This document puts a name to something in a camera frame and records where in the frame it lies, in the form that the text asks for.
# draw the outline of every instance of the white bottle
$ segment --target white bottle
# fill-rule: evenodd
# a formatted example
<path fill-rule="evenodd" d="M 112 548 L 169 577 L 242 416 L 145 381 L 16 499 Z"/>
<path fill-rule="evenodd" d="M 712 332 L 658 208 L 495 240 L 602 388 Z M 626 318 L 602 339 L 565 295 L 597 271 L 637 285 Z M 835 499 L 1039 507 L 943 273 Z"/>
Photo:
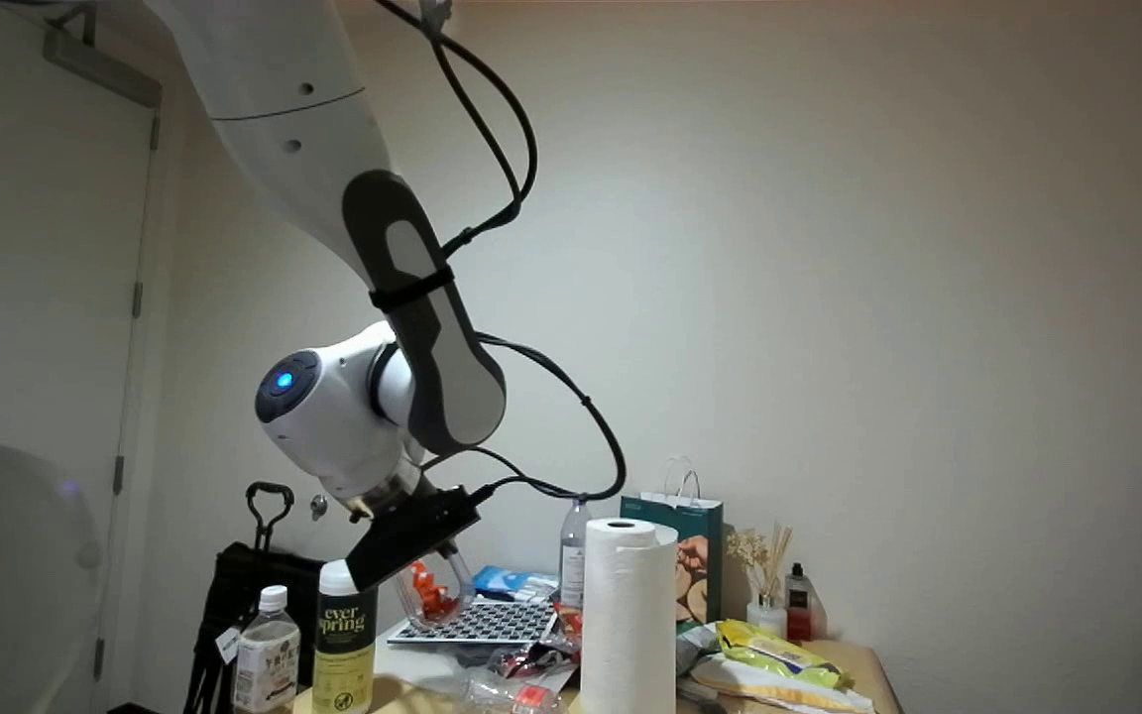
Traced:
<path fill-rule="evenodd" d="M 581 527 L 589 513 L 581 499 L 571 503 L 561 520 L 561 541 L 560 541 L 560 606 L 561 613 L 581 613 Z"/>
<path fill-rule="evenodd" d="M 374 602 L 374 590 L 359 601 L 346 561 L 328 561 L 317 602 L 317 714 L 359 714 L 374 703 L 374 618 L 366 602 Z"/>
<path fill-rule="evenodd" d="M 293 714 L 301 632 L 284 606 L 284 586 L 256 590 L 256 618 L 242 632 L 231 687 L 239 714 Z"/>

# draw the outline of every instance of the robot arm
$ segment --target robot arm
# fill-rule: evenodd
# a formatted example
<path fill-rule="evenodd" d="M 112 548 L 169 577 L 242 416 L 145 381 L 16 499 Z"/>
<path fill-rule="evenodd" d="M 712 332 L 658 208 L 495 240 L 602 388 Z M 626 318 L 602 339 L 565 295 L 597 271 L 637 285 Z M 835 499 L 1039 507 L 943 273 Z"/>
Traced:
<path fill-rule="evenodd" d="M 375 561 L 394 561 L 367 577 L 386 581 L 402 566 L 395 561 L 417 561 L 472 520 L 472 503 L 429 496 L 417 458 L 489 442 L 503 416 L 503 372 L 465 312 L 417 193 L 390 171 L 333 6 L 145 6 L 175 31 L 242 175 L 355 271 L 386 312 L 349 340 L 288 352 L 255 401 L 256 422 L 297 467 L 355 517 L 374 517 L 366 543 Z"/>

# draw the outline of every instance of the desk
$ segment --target desk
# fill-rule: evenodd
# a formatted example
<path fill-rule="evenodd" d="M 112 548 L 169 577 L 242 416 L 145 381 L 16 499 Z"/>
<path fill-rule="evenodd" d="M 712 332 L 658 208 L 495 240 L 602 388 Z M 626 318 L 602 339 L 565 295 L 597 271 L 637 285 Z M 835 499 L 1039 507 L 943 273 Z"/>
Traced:
<path fill-rule="evenodd" d="M 868 696 L 877 703 L 877 714 L 899 714 L 887 676 L 873 652 L 835 642 L 835 640 L 805 642 L 805 652 L 847 669 L 855 684 L 852 691 Z M 457 714 L 450 699 L 466 691 L 457 660 L 411 652 L 411 648 L 394 648 L 386 640 L 375 640 L 374 676 L 375 676 L 374 679 L 375 714 Z M 724 703 L 724 709 L 729 714 L 778 714 L 778 708 L 757 708 L 757 703 Z M 313 714 L 310 691 L 297 696 L 293 714 Z"/>

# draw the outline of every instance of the plastic bottle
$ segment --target plastic bottle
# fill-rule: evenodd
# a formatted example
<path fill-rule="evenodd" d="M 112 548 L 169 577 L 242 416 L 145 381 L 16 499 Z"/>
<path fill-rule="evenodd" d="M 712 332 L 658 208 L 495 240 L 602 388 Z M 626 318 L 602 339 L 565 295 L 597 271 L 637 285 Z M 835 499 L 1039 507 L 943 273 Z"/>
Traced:
<path fill-rule="evenodd" d="M 322 566 L 317 602 L 317 714 L 359 714 L 374 703 L 374 623 L 346 561 Z"/>
<path fill-rule="evenodd" d="M 288 586 L 256 590 L 256 618 L 242 632 L 231 708 L 239 714 L 293 714 L 301 632 Z"/>
<path fill-rule="evenodd" d="M 784 581 L 784 640 L 814 640 L 814 585 L 802 565 L 791 565 L 791 577 Z"/>
<path fill-rule="evenodd" d="M 560 606 L 581 613 L 581 527 L 589 513 L 581 499 L 571 503 L 560 537 Z"/>

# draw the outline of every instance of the paper towel roll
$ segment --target paper towel roll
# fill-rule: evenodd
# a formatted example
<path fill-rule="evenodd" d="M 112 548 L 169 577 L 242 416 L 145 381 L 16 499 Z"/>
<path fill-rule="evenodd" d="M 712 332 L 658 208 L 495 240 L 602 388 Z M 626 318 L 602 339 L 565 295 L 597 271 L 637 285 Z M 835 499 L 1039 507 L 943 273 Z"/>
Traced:
<path fill-rule="evenodd" d="M 672 714 L 676 533 L 641 520 L 589 520 L 581 543 L 579 709 Z"/>

